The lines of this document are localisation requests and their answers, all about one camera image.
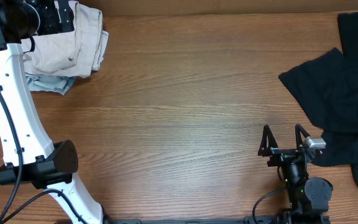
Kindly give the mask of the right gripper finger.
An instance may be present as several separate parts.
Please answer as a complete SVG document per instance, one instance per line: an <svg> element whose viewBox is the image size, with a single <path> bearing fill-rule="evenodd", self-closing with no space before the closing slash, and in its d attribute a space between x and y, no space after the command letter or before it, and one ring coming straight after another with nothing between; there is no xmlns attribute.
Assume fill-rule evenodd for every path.
<svg viewBox="0 0 358 224"><path fill-rule="evenodd" d="M296 139L296 147L303 147L303 141L310 137L309 133L302 127L301 124L295 125L295 139Z"/></svg>
<svg viewBox="0 0 358 224"><path fill-rule="evenodd" d="M272 156L275 151L279 150L278 144L273 136L269 125L265 125L262 133L262 140L258 150L258 156Z"/></svg>

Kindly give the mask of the beige khaki shorts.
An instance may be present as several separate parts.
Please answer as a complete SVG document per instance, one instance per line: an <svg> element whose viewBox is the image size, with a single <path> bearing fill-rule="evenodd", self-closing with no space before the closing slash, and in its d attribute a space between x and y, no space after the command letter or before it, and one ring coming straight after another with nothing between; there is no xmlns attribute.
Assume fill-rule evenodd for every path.
<svg viewBox="0 0 358 224"><path fill-rule="evenodd" d="M74 31L33 36L32 52L32 41L21 40L26 73L86 78L100 69L109 39L103 30L103 13L78 1L70 1L69 6L74 13Z"/></svg>

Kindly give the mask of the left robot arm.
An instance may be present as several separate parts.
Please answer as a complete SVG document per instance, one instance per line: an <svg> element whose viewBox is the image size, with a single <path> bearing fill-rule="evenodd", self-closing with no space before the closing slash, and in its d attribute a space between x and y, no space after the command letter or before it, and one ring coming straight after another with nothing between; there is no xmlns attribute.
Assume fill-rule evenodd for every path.
<svg viewBox="0 0 358 224"><path fill-rule="evenodd" d="M0 184L32 184L52 196L72 223L108 223L78 175L74 144L49 138L25 78L22 40L70 32L73 19L67 1L0 1Z"/></svg>

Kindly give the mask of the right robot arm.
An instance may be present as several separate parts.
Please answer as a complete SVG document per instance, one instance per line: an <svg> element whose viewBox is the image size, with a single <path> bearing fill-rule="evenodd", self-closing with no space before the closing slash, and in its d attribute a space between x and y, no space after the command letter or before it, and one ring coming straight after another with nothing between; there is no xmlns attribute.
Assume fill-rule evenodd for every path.
<svg viewBox="0 0 358 224"><path fill-rule="evenodd" d="M262 140L258 155L268 157L267 165L277 168L277 175L285 185L262 196L252 208L254 223L275 224L325 224L329 217L324 213L329 210L329 201L333 193L333 185L321 177L310 177L308 164L323 154L325 141L314 138L300 125L295 125L296 148L280 149L270 127L263 128ZM286 191L289 207L281 208L272 217L258 217L255 212L258 204L265 198Z"/></svg>

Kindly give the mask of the folded light blue jeans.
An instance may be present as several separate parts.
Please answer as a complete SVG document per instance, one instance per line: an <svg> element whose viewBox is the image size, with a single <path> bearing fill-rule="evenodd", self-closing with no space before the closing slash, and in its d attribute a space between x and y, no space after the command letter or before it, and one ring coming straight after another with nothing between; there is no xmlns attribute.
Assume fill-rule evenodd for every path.
<svg viewBox="0 0 358 224"><path fill-rule="evenodd" d="M76 77L32 75L26 73L30 91L48 91L65 95L76 82Z"/></svg>

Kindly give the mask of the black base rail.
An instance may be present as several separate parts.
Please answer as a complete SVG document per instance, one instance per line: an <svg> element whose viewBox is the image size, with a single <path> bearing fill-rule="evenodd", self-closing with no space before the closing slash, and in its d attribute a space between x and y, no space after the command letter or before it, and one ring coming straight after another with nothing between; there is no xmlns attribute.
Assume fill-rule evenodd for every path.
<svg viewBox="0 0 358 224"><path fill-rule="evenodd" d="M257 222L254 221L252 216L246 216L244 218L223 218L223 219L196 219L196 220L147 220L142 221L140 219L121 219L113 220L109 219L104 223L110 224L276 224L285 223L279 220L276 216L257 216ZM323 217L324 224L330 224L328 216Z"/></svg>

